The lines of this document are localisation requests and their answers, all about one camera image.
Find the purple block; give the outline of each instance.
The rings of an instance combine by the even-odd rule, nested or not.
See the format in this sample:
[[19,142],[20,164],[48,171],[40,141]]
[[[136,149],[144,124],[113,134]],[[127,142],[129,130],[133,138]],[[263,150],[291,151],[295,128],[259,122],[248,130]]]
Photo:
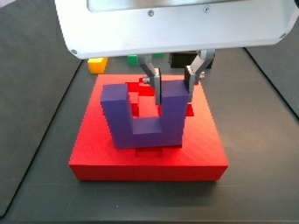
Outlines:
[[119,149],[183,143],[188,104],[188,92],[183,80],[163,81],[162,90],[162,116],[133,118],[127,84],[104,86],[100,102]]
[[105,85],[100,96],[107,124],[117,148],[132,146],[133,117],[127,84]]

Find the green object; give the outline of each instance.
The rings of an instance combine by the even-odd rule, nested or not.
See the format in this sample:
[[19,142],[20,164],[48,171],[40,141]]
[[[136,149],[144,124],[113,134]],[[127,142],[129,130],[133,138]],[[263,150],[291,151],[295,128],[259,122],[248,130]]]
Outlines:
[[132,54],[132,55],[127,55],[127,64],[129,66],[137,66],[137,56],[136,54]]
[[164,54],[162,53],[162,52],[159,52],[159,53],[153,53],[153,57],[155,58],[162,58],[164,56]]

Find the black table surface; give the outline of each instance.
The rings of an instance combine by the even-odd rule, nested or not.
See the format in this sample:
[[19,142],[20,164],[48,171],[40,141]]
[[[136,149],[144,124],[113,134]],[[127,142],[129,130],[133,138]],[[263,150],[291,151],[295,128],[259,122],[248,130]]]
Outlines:
[[[153,62],[183,73],[167,56]],[[141,70],[120,57],[107,73]],[[219,181],[76,180],[68,160],[96,77],[84,62],[1,221],[299,221],[298,120],[243,49],[216,51],[202,82],[230,162]]]
[[296,19],[294,29],[276,45],[248,47],[247,51],[299,117],[298,37],[299,19]]
[[53,1],[15,1],[0,9],[0,217],[79,66]]

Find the small yellow cube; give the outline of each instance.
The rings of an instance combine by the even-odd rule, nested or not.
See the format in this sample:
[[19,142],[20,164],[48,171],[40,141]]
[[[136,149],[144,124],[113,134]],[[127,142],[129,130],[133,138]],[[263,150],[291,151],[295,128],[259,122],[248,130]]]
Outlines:
[[108,58],[96,58],[88,60],[88,70],[92,74],[103,74],[105,72]]

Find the red base block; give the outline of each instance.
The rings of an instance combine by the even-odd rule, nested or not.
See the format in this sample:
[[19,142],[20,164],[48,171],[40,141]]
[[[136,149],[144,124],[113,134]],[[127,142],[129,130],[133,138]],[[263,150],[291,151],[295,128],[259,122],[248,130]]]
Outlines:
[[[191,104],[194,116],[186,117],[183,146],[115,149],[99,103],[101,88],[105,84],[137,82],[139,77],[119,74],[104,74],[97,77],[69,159],[69,167],[77,179],[143,181],[220,179],[228,168],[228,160],[202,85],[194,89]],[[164,75],[163,79],[182,80],[183,77]]]

